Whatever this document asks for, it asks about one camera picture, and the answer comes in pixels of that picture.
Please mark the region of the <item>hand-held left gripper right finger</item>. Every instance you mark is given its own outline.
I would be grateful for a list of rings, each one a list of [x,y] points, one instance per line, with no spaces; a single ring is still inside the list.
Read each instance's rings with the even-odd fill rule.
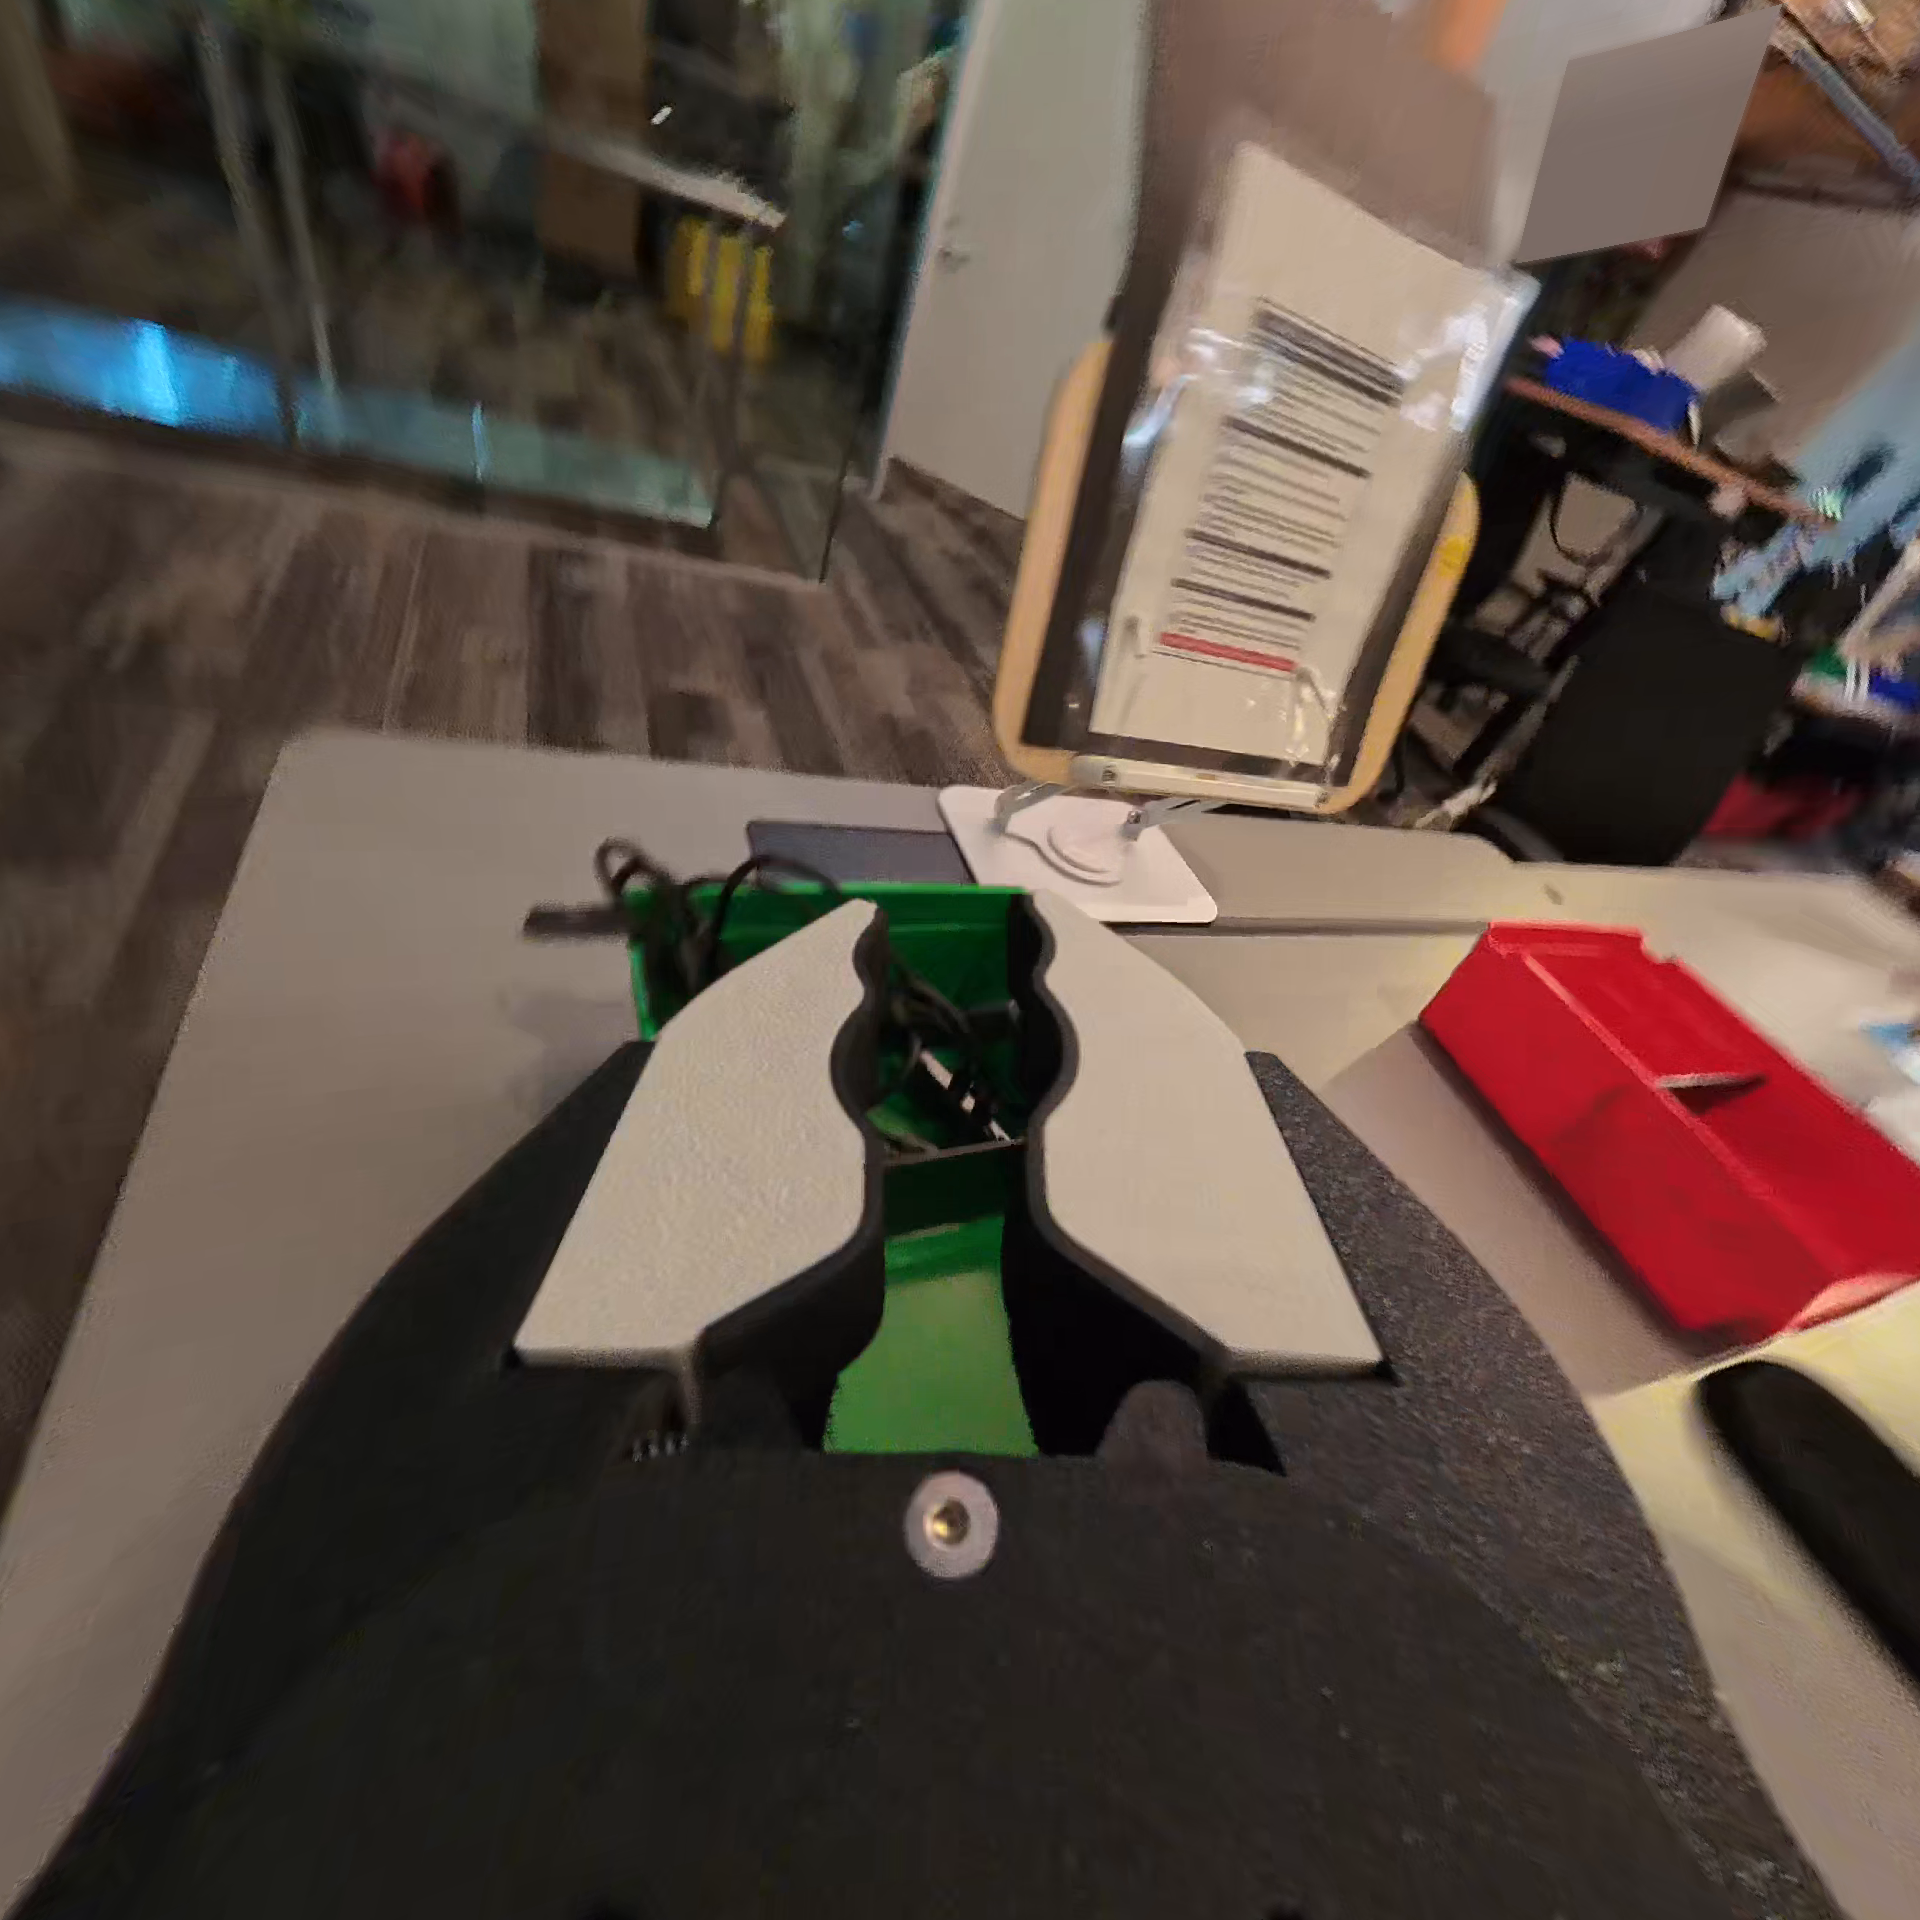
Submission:
[[[1139,947],[1032,892],[1007,928],[1021,1165],[1002,1308],[1039,1452],[1178,1388],[1215,1456],[1275,1456],[1255,1388],[1383,1381],[1383,1339],[1239,1036]]]

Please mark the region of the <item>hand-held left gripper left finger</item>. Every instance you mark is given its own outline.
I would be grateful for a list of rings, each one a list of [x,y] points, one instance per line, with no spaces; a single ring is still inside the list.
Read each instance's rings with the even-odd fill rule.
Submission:
[[[890,926],[842,901],[675,1013],[515,1329],[543,1369],[663,1375],[686,1427],[774,1398],[820,1449],[886,1301],[870,1122]]]

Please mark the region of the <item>green storage bin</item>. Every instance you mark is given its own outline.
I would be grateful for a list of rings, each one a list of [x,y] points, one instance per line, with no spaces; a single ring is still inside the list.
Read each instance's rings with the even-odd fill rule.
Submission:
[[[886,916],[880,1023],[886,1151],[886,1314],[839,1375],[834,1452],[1034,1452],[998,1285],[1007,1193],[1021,1151],[1018,1011],[1008,892],[842,890],[748,855],[728,874],[681,880],[632,944],[639,1036],[726,974],[842,901]]]

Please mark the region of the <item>grey usb hub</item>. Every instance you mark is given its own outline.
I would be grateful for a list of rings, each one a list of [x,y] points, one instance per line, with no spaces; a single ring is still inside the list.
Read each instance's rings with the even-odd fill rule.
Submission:
[[[654,907],[675,894],[681,880],[637,842],[612,837],[590,855],[599,894],[590,901],[538,901],[524,916],[521,933],[538,944],[645,939]]]

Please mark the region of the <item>red storage bin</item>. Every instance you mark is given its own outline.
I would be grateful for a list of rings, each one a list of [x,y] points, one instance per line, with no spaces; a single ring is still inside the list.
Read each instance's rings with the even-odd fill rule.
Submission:
[[[1755,1343],[1916,1285],[1916,1163],[1638,931],[1494,926],[1422,1025],[1674,1329]],[[1767,1086],[1654,1088],[1735,1067]]]

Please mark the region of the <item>black rectangular pad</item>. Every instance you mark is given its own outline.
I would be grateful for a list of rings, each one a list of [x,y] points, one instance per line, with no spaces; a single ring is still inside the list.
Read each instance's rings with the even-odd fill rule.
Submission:
[[[973,874],[946,831],[752,821],[752,855],[808,869],[842,890],[970,890]]]

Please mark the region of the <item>black office chair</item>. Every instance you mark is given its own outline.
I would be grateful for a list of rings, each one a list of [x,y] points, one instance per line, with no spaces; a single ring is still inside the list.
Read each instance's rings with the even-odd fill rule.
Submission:
[[[1706,594],[1634,581],[1466,826],[1521,861],[1664,869],[1789,705],[1807,649],[1725,621]]]

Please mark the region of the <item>laminated instruction sheet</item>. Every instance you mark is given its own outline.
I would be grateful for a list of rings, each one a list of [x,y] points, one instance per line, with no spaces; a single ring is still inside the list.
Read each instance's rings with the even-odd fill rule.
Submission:
[[[1090,749],[1327,768],[1534,292],[1236,145],[1119,440]]]

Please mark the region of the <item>black wrist rest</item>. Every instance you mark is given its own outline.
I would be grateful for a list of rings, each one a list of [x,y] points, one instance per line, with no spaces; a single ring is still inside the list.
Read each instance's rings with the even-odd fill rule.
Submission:
[[[1696,1386],[1721,1449],[1916,1679],[1916,1470],[1815,1378],[1762,1360]]]

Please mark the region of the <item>wooden desk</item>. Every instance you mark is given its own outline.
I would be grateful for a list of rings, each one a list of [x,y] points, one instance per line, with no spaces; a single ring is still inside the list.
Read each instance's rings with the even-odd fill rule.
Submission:
[[[1748,499],[1758,510],[1769,510],[1773,516],[1787,516],[1787,520],[1796,520],[1796,524],[1815,527],[1815,529],[1840,524],[1840,516],[1832,516],[1829,510],[1814,507],[1808,499],[1796,499],[1793,495],[1784,495],[1775,488],[1767,488],[1762,479],[1744,475],[1741,467],[1731,467],[1731,465],[1686,446],[1678,434],[1654,427],[1650,421],[1638,421],[1634,416],[1623,416],[1612,410],[1596,410],[1592,401],[1581,401],[1581,400],[1570,400],[1559,389],[1549,389],[1539,380],[1521,380],[1521,377],[1508,377],[1503,383],[1503,393],[1508,400],[1518,400],[1518,401],[1530,401],[1530,405],[1545,410],[1552,416],[1561,416],[1564,421],[1578,421],[1592,432],[1611,434],[1612,440],[1636,449],[1650,461],[1686,471],[1696,479],[1700,479],[1721,495],[1741,495],[1741,499]]]

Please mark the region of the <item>blue storage bin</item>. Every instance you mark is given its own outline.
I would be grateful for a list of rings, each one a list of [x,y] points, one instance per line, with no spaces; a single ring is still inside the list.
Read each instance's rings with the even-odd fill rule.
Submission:
[[[1541,387],[1664,434],[1678,434],[1698,401],[1698,389],[1656,352],[1588,339],[1559,339],[1541,359]]]

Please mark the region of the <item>white door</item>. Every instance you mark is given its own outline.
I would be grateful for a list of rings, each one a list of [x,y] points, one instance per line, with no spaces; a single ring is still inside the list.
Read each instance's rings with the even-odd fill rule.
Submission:
[[[880,478],[1024,516],[1052,397],[1126,267],[1147,43],[1147,5],[968,10]]]

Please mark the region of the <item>glass partition wall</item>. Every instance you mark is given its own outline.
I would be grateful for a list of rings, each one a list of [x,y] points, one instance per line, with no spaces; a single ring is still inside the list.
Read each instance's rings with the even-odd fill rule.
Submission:
[[[2,5],[2,405],[831,575],[965,5]]]

